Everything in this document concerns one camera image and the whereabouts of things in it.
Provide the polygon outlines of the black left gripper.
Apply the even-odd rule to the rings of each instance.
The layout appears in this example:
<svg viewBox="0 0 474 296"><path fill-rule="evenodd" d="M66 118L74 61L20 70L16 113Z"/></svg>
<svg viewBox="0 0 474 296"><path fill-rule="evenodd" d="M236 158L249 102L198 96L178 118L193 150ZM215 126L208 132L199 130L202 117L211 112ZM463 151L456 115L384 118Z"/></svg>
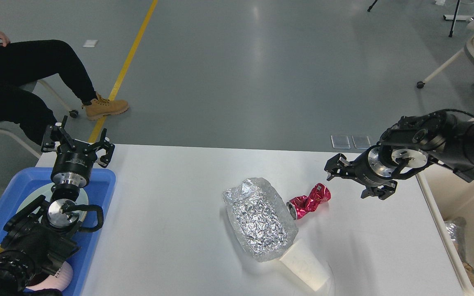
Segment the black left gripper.
<svg viewBox="0 0 474 296"><path fill-rule="evenodd" d="M75 152L75 140L65 130L68 116L62 122L47 125L42 140L41 152L56 151L55 143L59 143L62 152L56 152L56 160L51 172L54 184L73 184L84 188L90 183L94 164L106 168L112 160L115 145L107 137L107 129L102 129L97 142L87 145L85 153Z"/></svg>

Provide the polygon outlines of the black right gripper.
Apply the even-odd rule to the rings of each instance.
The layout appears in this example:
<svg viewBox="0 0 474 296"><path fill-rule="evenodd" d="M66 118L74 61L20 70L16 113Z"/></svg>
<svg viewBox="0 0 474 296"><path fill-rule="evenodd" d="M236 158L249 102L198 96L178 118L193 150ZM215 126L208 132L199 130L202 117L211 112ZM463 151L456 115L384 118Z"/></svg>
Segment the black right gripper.
<svg viewBox="0 0 474 296"><path fill-rule="evenodd" d="M396 191L397 181L391 174L397 169L397 163L392 159L389 148L372 146L363 154L358 155L353 161L338 153L327 160L324 170L327 181L333 178L355 180L366 186L361 198L369 196L385 200Z"/></svg>

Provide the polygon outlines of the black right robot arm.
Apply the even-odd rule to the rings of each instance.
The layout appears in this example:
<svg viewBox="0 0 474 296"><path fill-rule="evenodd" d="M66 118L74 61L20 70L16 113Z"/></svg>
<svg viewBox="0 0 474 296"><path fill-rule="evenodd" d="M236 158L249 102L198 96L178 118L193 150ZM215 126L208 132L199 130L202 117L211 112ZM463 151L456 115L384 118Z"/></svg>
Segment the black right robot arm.
<svg viewBox="0 0 474 296"><path fill-rule="evenodd" d="M470 183L474 180L474 120L460 120L452 109L425 116L403 116L355 160L343 154L324 167L328 180L353 180L365 189L361 198L385 200L406 180L431 165L444 167Z"/></svg>

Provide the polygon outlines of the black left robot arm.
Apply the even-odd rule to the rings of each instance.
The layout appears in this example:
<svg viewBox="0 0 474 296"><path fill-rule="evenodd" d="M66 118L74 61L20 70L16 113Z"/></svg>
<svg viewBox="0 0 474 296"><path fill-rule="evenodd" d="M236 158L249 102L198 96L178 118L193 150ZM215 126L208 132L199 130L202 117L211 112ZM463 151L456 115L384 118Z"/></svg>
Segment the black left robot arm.
<svg viewBox="0 0 474 296"><path fill-rule="evenodd" d="M109 165L115 145L107 138L107 129L95 143L75 140L65 130L66 121L48 125L42 140L42 152L56 152L51 196L38 195L3 227L0 296L24 296L34 277L54 275L79 251L75 234L94 233L103 226L102 206L77 199L90 184L94 164Z"/></svg>

